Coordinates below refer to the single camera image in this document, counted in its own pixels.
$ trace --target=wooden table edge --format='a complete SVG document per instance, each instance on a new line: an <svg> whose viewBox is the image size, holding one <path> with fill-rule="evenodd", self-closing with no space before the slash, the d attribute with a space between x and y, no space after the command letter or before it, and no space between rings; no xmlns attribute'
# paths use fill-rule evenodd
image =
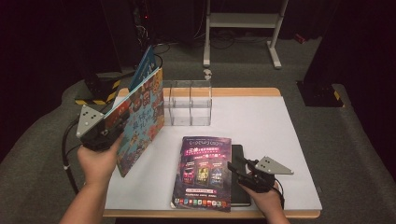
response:
<svg viewBox="0 0 396 224"><path fill-rule="evenodd" d="M118 96L126 96L128 88L119 91ZM169 95L169 88L163 88L163 95ZM212 88L212 96L281 96L277 88Z"/></svg>
<svg viewBox="0 0 396 224"><path fill-rule="evenodd" d="M312 219L320 216L320 210L292 210L285 211L287 218ZM104 217L150 217L150 218L240 218L253 219L264 218L258 210L232 211L231 213L207 210L122 210L106 209Z"/></svg>

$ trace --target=gray floor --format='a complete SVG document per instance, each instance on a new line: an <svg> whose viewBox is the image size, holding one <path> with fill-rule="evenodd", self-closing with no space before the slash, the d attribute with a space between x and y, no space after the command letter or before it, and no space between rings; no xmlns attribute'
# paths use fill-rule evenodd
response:
<svg viewBox="0 0 396 224"><path fill-rule="evenodd" d="M264 42L212 48L212 85L280 89L323 206L319 218L291 223L396 223L396 185L362 130L343 86L334 85L345 107L304 106L296 80L304 78L319 42L278 40L281 70L274 69ZM163 57L164 79L204 79L203 47L171 45L166 50L166 46L155 49ZM121 86L129 81L124 79ZM32 125L0 164L0 223L56 223L73 199L61 143L65 128L80 110L74 105L80 84L66 90L62 105ZM78 143L73 132L70 147ZM70 162L81 184L73 153ZM103 221L114 222L115 218ZM153 221L131 220L137 222Z"/></svg>

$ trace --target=white tabletop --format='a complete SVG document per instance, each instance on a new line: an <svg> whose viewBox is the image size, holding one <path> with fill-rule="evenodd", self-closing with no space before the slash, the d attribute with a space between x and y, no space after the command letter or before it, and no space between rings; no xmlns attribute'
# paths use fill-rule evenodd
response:
<svg viewBox="0 0 396 224"><path fill-rule="evenodd" d="M285 191L285 212L322 209L288 110L281 96L213 97L210 126L164 126L124 178L113 173L106 210L175 211L170 206L183 136L232 138L245 157L268 156L294 175L276 175ZM233 207L232 212L257 210Z"/></svg>

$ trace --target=book cover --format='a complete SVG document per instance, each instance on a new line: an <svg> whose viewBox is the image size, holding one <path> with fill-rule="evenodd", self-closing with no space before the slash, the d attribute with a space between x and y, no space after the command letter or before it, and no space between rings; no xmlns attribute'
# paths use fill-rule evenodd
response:
<svg viewBox="0 0 396 224"><path fill-rule="evenodd" d="M155 62L154 50L152 46L148 46L145 53L143 54L142 60L137 66L134 76L132 77L131 84L129 85L129 91L134 90L146 77L148 77L155 69L157 69L157 63Z"/></svg>
<svg viewBox="0 0 396 224"><path fill-rule="evenodd" d="M137 85L105 120L111 127L121 116L129 114L122 124L124 136L118 151L117 165L126 176L164 124L163 70L156 69Z"/></svg>
<svg viewBox="0 0 396 224"><path fill-rule="evenodd" d="M231 153L230 138L183 137L171 206L230 212Z"/></svg>

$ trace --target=table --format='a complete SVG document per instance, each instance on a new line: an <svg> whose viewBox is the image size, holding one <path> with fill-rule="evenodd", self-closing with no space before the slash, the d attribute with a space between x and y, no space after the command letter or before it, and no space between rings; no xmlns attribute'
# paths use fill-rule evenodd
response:
<svg viewBox="0 0 396 224"><path fill-rule="evenodd" d="M170 207L178 153L185 135L231 137L233 144L244 146L247 159L260 160L269 156L286 165L294 175L276 176L285 190L286 216L315 218L320 215L318 194L279 90L213 88L212 95L210 126L165 126L127 176L122 178L117 169L114 171L105 217L262 217L255 204L233 207L231 213Z"/></svg>

